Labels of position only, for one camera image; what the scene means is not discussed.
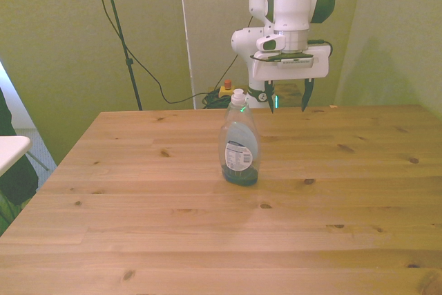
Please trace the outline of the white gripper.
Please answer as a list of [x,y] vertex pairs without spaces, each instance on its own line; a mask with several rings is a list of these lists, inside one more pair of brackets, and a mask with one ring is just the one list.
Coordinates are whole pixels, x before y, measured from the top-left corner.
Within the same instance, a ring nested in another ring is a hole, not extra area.
[[326,77],[329,72],[329,45],[309,46],[302,53],[258,51],[251,56],[251,74],[257,81],[265,81],[265,95],[271,112],[274,111],[274,84],[272,81],[305,79],[301,110],[305,111],[314,89],[314,79]]

